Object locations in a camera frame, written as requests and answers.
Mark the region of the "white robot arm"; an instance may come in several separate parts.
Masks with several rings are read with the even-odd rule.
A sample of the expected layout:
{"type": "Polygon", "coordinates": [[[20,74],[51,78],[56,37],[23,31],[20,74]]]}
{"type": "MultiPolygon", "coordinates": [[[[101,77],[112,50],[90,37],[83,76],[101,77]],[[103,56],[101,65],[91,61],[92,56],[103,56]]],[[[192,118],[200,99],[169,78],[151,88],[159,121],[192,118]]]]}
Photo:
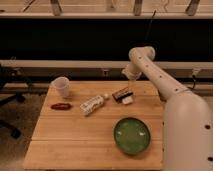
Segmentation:
{"type": "Polygon", "coordinates": [[[142,73],[165,99],[163,171],[213,171],[213,111],[199,95],[153,63],[155,49],[135,47],[122,70],[129,80],[142,73]]]}

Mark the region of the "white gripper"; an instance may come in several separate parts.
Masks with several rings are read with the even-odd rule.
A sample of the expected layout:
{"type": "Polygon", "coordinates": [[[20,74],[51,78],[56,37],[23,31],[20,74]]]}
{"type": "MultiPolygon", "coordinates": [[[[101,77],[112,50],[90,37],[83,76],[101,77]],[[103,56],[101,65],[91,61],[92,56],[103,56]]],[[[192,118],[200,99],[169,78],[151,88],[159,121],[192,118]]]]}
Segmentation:
{"type": "Polygon", "coordinates": [[[126,65],[122,70],[122,73],[129,79],[128,80],[128,89],[134,91],[134,81],[140,78],[141,71],[132,63],[126,65]]]}

